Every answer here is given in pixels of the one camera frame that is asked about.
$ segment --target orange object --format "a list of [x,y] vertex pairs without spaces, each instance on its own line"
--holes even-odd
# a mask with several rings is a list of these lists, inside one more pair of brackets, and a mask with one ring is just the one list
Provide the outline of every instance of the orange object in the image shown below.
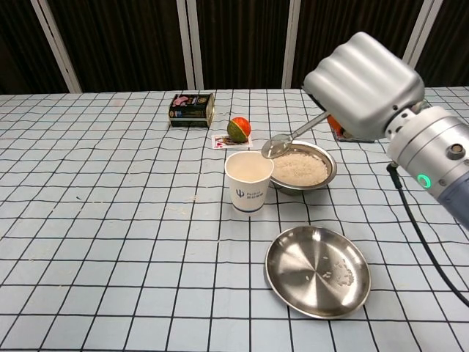
[[244,117],[234,117],[228,122],[228,135],[233,142],[242,143],[251,134],[251,125]]
[[332,117],[332,115],[328,116],[328,122],[332,129],[334,129],[334,131],[336,132],[336,135],[339,136],[342,131],[342,126],[340,126],[340,124],[336,121],[336,119]]

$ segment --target metal spoon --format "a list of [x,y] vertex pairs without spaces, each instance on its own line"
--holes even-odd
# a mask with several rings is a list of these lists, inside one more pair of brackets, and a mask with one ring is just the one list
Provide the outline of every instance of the metal spoon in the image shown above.
[[303,133],[323,121],[328,115],[329,113],[324,111],[322,114],[317,115],[314,119],[301,126],[292,134],[281,133],[275,135],[265,142],[264,146],[262,147],[262,156],[267,159],[274,159],[285,154],[292,145],[294,139],[298,138]]

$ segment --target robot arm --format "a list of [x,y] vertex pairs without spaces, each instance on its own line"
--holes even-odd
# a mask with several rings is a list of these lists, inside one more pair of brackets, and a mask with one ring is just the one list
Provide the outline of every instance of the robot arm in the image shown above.
[[469,229],[469,126],[441,107],[421,109],[416,71],[360,32],[303,88],[354,136],[388,138],[388,156]]

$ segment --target green and orange ball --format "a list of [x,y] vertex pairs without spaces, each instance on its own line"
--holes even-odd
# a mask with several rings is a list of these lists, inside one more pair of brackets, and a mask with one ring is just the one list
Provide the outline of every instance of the green and orange ball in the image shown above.
[[243,143],[251,134],[251,125],[244,117],[234,117],[228,122],[228,135],[233,142]]

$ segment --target stainless steel plate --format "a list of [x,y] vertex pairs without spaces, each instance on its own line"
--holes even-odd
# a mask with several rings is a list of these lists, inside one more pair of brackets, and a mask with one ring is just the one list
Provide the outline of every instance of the stainless steel plate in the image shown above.
[[337,319],[368,297],[368,264],[355,245],[323,227],[282,232],[265,258],[267,280],[288,305],[313,318]]

